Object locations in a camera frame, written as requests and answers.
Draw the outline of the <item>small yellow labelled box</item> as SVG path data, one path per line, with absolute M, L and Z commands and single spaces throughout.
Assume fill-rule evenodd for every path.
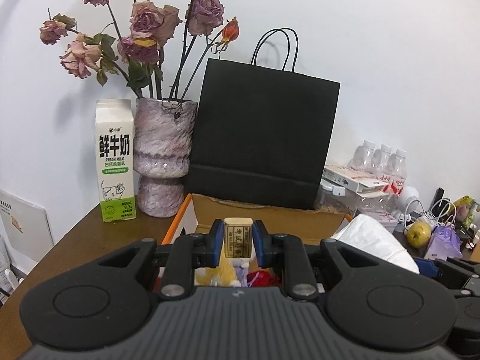
M 224 221 L 224 254 L 226 258 L 251 257 L 252 218 L 225 218 Z

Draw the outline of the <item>yellow white plush toy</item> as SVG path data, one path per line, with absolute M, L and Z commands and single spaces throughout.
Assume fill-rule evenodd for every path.
M 234 266 L 242 263 L 253 263 L 256 260 L 256 252 L 251 251 L 251 257 L 226 258 L 224 250 L 221 251 L 219 265 L 215 268 L 201 267 L 195 270 L 194 284 L 196 286 L 210 287 L 241 287 L 237 280 Z

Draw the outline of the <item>red artificial rose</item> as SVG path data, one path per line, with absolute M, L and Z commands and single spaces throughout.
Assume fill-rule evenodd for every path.
M 277 275 L 268 270 L 258 270 L 247 274 L 247 286 L 251 288 L 280 287 Z

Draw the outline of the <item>red orange cardboard box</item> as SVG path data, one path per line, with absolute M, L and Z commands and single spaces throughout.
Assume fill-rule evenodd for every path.
M 162 243 L 170 245 L 183 234 L 208 233 L 215 219 L 230 217 L 261 220 L 268 233 L 286 233 L 298 236 L 306 245 L 318 245 L 322 239 L 330 238 L 339 228 L 352 220 L 347 214 L 249 205 L 220 201 L 200 194 L 189 194 L 176 213 Z M 256 258 L 250 264 L 250 272 L 258 270 L 272 272 L 271 268 L 259 267 Z M 248 286 L 220 288 L 232 288 L 233 294 L 238 297 L 245 293 Z

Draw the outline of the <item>white bottle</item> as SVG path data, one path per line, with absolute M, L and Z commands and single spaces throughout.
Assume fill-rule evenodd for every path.
M 408 250 L 376 219 L 365 214 L 358 214 L 332 238 L 415 274 L 420 273 Z

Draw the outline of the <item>green yellow apple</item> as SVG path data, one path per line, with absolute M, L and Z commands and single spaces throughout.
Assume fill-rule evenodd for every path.
M 421 249 L 429 243 L 431 233 L 431 225 L 425 222 L 416 221 L 407 230 L 406 238 L 411 247 Z

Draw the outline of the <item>black phone charger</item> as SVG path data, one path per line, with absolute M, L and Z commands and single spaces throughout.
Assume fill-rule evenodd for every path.
M 442 209 L 445 206 L 445 203 L 443 202 L 444 194 L 445 194 L 444 189 L 437 188 L 437 190 L 435 191 L 435 194 L 433 195 L 433 201 L 430 205 L 430 211 L 436 217 L 438 217 L 441 214 Z

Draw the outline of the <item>clear food container with lid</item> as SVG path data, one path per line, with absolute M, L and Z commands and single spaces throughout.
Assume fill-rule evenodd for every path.
M 354 217 L 358 210 L 388 211 L 391 198 L 391 194 L 380 191 L 354 193 L 344 186 L 321 179 L 313 207 L 321 212 Z

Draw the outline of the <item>black paper shopping bag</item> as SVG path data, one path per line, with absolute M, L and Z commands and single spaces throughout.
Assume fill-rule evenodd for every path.
M 339 92 L 335 81 L 209 59 L 185 191 L 241 203 L 312 208 Z

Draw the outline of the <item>right water bottle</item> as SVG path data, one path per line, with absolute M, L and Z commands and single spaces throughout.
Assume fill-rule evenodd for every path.
M 387 173 L 390 176 L 391 192 L 400 195 L 404 189 L 404 184 L 408 176 L 406 165 L 407 152 L 405 150 L 396 150 L 387 163 Z

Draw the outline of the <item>water bottle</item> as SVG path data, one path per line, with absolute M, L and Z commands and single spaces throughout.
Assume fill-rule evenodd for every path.
M 370 164 L 368 165 L 368 172 L 373 174 L 378 180 L 389 180 L 390 177 L 386 174 L 388 160 L 391 156 L 392 147 L 381 144 L 380 148 L 375 150 Z
M 374 156 L 375 146 L 374 142 L 364 140 L 363 144 L 355 149 L 354 155 L 347 166 L 353 170 L 366 171 Z
M 407 152 L 405 150 L 396 150 L 387 163 L 387 173 L 390 176 L 391 192 L 400 195 L 404 189 L 404 184 L 408 176 L 406 165 Z

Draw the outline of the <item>left water bottle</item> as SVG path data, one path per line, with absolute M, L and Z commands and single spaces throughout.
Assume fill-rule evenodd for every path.
M 363 144 L 355 149 L 354 155 L 347 166 L 353 170 L 366 171 L 374 156 L 375 146 L 374 142 L 364 140 Z

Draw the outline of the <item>white green milk carton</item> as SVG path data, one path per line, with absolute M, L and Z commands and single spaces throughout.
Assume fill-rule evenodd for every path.
M 97 189 L 105 223 L 134 219 L 137 216 L 134 193 L 134 133 L 134 115 L 130 100 L 97 101 Z

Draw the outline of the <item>white card booklet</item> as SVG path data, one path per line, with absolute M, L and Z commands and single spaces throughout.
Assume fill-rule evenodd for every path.
M 55 244 L 47 211 L 1 190 L 1 222 L 13 265 L 27 275 Z

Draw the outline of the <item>dried rose bouquet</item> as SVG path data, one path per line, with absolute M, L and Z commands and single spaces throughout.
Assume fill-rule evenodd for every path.
M 85 79 L 95 76 L 104 86 L 110 75 L 124 77 L 126 86 L 142 98 L 162 99 L 164 48 L 182 26 L 182 48 L 179 66 L 170 87 L 168 98 L 183 100 L 186 91 L 180 87 L 186 61 L 200 38 L 206 45 L 204 53 L 220 55 L 240 35 L 237 18 L 224 17 L 220 0 L 190 0 L 185 13 L 179 8 L 159 7 L 151 0 L 133 0 L 129 16 L 129 33 L 123 36 L 116 16 L 110 16 L 114 34 L 105 31 L 93 36 L 78 29 L 77 20 L 61 13 L 49 16 L 39 28 L 40 41 L 52 46 L 61 39 L 72 41 L 59 57 L 61 66 L 72 76 Z

